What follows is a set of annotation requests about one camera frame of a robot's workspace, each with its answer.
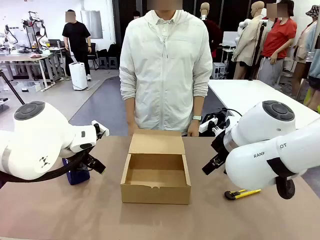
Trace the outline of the person's left hand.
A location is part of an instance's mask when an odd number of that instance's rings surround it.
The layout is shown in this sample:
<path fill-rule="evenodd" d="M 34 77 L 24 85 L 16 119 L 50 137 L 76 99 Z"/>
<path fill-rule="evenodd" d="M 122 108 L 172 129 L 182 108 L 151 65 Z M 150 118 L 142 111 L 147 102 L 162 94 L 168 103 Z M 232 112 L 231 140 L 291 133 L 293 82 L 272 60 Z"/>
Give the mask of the person's left hand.
<path fill-rule="evenodd" d="M 200 122 L 198 120 L 192 120 L 187 130 L 188 137 L 198 137 L 199 136 Z"/>

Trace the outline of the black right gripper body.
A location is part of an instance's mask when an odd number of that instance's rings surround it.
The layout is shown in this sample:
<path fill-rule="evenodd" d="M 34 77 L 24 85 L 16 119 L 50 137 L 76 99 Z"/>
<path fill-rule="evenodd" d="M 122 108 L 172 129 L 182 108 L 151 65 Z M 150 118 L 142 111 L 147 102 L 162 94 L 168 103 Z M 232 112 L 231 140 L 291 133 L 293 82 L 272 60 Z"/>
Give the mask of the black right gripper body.
<path fill-rule="evenodd" d="M 224 145 L 225 130 L 222 130 L 212 141 L 211 146 L 216 151 L 216 156 L 213 158 L 215 163 L 224 163 L 229 155 L 228 150 Z"/>

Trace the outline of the person's right hand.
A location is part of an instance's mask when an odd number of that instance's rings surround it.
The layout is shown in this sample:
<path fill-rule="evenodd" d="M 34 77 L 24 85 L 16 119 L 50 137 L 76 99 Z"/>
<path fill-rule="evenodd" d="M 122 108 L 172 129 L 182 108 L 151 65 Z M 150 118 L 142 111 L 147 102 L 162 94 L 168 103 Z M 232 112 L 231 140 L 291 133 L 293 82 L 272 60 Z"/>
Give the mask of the person's right hand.
<path fill-rule="evenodd" d="M 128 120 L 127 125 L 128 125 L 128 135 L 129 136 L 132 136 L 134 134 L 135 130 L 139 129 L 139 127 L 134 119 Z"/>

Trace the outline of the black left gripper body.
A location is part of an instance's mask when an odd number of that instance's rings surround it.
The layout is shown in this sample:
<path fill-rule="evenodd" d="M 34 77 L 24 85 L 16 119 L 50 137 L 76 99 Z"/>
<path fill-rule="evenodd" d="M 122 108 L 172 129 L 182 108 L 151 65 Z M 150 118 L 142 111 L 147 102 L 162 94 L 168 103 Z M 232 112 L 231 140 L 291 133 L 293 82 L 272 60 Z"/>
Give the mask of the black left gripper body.
<path fill-rule="evenodd" d="M 100 161 L 90 155 L 90 151 L 92 149 L 85 149 L 79 152 L 81 162 L 87 166 L 88 169 L 95 170 L 96 172 L 100 172 Z"/>

